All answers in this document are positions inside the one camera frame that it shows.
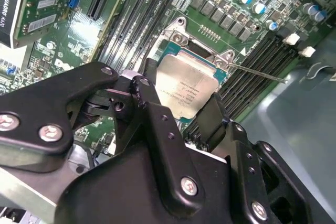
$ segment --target black cable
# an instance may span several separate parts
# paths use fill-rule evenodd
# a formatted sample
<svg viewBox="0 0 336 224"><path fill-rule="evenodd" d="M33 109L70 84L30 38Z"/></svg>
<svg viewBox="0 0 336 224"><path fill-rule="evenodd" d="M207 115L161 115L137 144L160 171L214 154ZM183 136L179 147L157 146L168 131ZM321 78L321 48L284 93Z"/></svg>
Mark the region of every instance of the black cable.
<svg viewBox="0 0 336 224"><path fill-rule="evenodd" d="M88 155L89 167L90 167L90 169L93 169L95 167L95 162L93 160L90 148L87 147L86 145L84 145L83 142L80 142L80 141L77 141L77 140L74 140L74 144L80 146L86 152L86 154Z"/></svg>

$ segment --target white sticker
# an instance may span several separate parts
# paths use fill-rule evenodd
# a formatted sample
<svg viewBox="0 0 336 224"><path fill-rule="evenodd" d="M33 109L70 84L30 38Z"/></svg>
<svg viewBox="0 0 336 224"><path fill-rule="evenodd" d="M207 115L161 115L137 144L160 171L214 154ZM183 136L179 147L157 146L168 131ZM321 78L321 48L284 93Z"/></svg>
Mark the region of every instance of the white sticker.
<svg viewBox="0 0 336 224"><path fill-rule="evenodd" d="M56 0L41 0L38 2L37 9L46 8L55 4Z"/></svg>
<svg viewBox="0 0 336 224"><path fill-rule="evenodd" d="M55 21L55 19L56 19L56 14L53 14L49 17L42 18L42 19L39 19L37 21L31 22L29 24L29 27L28 27L28 33L53 23Z"/></svg>
<svg viewBox="0 0 336 224"><path fill-rule="evenodd" d="M330 78L329 81L336 81L336 73Z"/></svg>

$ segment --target silver screw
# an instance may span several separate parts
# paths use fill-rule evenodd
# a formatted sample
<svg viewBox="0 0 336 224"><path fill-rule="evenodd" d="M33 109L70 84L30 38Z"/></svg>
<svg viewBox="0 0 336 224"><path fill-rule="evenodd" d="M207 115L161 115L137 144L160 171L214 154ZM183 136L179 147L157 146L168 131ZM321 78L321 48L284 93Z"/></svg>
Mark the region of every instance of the silver screw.
<svg viewBox="0 0 336 224"><path fill-rule="evenodd" d="M102 68L101 71L105 74L108 74L109 76L111 76L113 74L112 70L108 67Z"/></svg>
<svg viewBox="0 0 336 224"><path fill-rule="evenodd" d="M264 207L259 203L254 201L252 203L252 209L254 214L260 219L260 220L267 220L267 213Z"/></svg>
<svg viewBox="0 0 336 224"><path fill-rule="evenodd" d="M268 144L264 144L264 148L265 148L268 152L271 152L271 151L272 151L271 147L270 147Z"/></svg>
<svg viewBox="0 0 336 224"><path fill-rule="evenodd" d="M0 131L11 131L18 127L20 124L19 119L10 114L0 115Z"/></svg>
<svg viewBox="0 0 336 224"><path fill-rule="evenodd" d="M39 130L38 135L46 142L56 142L62 138L63 132L57 126L46 125Z"/></svg>
<svg viewBox="0 0 336 224"><path fill-rule="evenodd" d="M181 187L183 191L190 196L195 196L197 194L197 185L190 178L182 178Z"/></svg>
<svg viewBox="0 0 336 224"><path fill-rule="evenodd" d="M239 131L244 131L243 127L241 127L239 124L236 124L236 128L237 128Z"/></svg>

